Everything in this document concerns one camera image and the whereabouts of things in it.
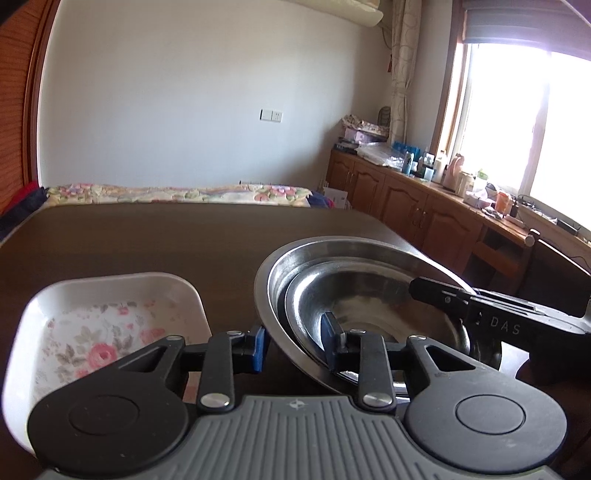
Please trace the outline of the wooden cabinet row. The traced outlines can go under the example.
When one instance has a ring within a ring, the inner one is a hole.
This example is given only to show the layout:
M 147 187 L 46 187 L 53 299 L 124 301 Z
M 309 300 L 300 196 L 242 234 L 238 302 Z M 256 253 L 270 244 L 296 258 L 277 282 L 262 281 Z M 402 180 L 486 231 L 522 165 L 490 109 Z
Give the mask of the wooden cabinet row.
M 465 204 L 443 188 L 339 150 L 329 157 L 328 186 L 348 193 L 353 209 L 377 218 L 431 259 L 486 282 L 523 272 L 527 233 Z

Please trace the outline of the window frame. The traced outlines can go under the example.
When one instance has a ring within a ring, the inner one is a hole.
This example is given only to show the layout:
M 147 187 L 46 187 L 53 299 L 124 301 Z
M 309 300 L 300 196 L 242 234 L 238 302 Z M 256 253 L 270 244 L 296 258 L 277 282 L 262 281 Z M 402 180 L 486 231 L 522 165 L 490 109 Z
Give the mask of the window frame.
M 452 2 L 450 38 L 441 99 L 431 142 L 435 153 L 452 154 L 455 129 L 463 104 L 468 50 L 465 44 L 466 9 L 463 1 Z

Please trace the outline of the medium steel bowl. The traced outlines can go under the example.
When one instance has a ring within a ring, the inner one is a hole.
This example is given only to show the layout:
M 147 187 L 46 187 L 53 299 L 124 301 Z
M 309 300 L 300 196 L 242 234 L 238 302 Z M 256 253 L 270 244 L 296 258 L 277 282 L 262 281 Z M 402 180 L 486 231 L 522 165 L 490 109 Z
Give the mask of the medium steel bowl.
M 462 353 L 470 340 L 460 321 L 414 300 L 410 282 L 427 277 L 457 286 L 446 269 L 422 260 L 410 267 L 361 258 L 329 258 L 308 265 L 294 276 L 280 296 L 283 317 L 301 349 L 325 366 L 321 338 L 322 314 L 331 312 L 342 330 L 380 334 L 387 342 L 404 342 L 414 334 L 431 337 Z

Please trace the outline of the floral bed cover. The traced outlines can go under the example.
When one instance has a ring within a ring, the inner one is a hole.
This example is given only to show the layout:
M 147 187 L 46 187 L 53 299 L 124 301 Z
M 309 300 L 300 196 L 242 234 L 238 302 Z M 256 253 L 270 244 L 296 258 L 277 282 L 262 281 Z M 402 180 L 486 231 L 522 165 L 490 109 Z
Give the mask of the floral bed cover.
M 313 196 L 314 192 L 307 188 L 269 184 L 181 188 L 78 183 L 50 187 L 47 190 L 46 205 L 55 207 L 118 203 L 205 203 L 308 208 Z

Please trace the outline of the white wall switch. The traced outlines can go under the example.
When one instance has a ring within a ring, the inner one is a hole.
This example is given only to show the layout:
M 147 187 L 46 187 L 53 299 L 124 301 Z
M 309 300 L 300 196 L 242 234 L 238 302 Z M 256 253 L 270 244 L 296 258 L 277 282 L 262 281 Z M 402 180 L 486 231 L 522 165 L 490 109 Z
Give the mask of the white wall switch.
M 270 109 L 262 109 L 260 110 L 259 120 L 280 123 L 281 121 L 283 121 L 283 112 Z

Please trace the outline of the blue blanket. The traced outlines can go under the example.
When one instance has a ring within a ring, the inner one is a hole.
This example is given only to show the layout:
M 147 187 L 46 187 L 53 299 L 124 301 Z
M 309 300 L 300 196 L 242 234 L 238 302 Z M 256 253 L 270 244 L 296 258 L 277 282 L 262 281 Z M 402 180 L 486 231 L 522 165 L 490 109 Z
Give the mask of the blue blanket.
M 311 194 L 308 195 L 307 201 L 308 201 L 308 205 L 310 205 L 311 208 L 322 208 L 322 209 L 334 209 L 335 208 L 334 201 L 332 201 L 328 197 L 325 197 L 325 195 L 322 195 L 321 193 L 318 193 L 315 191 L 312 191 Z

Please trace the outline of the pink bottle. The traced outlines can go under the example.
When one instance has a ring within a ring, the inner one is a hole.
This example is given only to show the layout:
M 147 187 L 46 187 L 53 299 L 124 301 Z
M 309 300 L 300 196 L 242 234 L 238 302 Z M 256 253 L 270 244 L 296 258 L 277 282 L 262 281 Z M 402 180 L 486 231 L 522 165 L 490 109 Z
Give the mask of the pink bottle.
M 464 156 L 457 153 L 447 165 L 445 174 L 442 177 L 442 186 L 445 189 L 449 191 L 455 191 L 457 189 L 464 161 Z

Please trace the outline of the large steel bowl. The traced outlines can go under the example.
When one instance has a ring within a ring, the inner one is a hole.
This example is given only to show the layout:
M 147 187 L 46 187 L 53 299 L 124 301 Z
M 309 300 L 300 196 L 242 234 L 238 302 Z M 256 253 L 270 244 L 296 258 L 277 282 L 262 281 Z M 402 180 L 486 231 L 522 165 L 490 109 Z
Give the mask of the large steel bowl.
M 409 286 L 417 277 L 469 287 L 421 253 L 377 240 L 332 236 L 298 240 L 271 253 L 256 273 L 253 294 L 277 347 L 335 392 L 352 392 L 358 376 L 329 371 L 321 338 L 321 317 L 327 312 L 342 330 L 366 330 L 391 342 L 423 335 L 499 368 L 500 342 L 479 340 L 459 318 L 413 299 Z

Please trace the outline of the stack of papers and boxes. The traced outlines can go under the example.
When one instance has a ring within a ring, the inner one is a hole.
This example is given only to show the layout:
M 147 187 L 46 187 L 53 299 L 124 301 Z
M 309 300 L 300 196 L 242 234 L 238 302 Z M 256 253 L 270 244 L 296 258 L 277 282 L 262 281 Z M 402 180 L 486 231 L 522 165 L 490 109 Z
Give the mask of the stack of papers and boxes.
M 390 128 L 381 126 L 358 116 L 349 114 L 341 119 L 342 135 L 335 143 L 335 148 L 356 153 L 359 147 L 369 144 L 384 143 L 388 140 Z

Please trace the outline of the white cardboard box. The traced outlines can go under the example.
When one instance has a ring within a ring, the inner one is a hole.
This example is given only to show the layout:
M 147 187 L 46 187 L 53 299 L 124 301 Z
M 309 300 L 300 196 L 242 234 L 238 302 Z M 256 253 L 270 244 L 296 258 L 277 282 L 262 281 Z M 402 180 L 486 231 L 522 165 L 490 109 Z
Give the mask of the white cardboard box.
M 322 195 L 329 204 L 329 207 L 335 209 L 349 209 L 348 192 L 331 187 L 322 189 Z

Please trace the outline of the wooden wardrobe door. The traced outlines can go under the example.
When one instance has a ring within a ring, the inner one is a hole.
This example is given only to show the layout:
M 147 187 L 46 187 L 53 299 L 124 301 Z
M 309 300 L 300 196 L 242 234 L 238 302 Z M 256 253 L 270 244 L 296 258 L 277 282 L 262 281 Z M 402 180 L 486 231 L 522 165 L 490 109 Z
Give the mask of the wooden wardrobe door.
M 43 66 L 60 2 L 1 3 L 1 208 L 38 180 Z

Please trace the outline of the patterned curtain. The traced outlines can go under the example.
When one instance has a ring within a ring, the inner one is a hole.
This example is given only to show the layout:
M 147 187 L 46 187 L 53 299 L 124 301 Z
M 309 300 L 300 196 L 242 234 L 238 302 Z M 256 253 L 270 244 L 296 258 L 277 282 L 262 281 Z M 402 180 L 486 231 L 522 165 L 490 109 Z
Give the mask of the patterned curtain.
M 419 47 L 422 0 L 393 2 L 390 139 L 405 142 L 409 121 L 409 91 Z

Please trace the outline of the white floral square plate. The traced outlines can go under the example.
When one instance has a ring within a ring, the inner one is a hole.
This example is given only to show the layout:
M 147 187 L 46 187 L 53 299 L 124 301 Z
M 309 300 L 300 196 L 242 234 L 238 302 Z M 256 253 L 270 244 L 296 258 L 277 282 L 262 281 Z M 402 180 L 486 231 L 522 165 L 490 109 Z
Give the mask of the white floral square plate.
M 8 359 L 2 413 L 13 439 L 32 449 L 27 420 L 43 397 L 167 335 L 211 337 L 197 289 L 161 272 L 55 283 L 26 305 Z

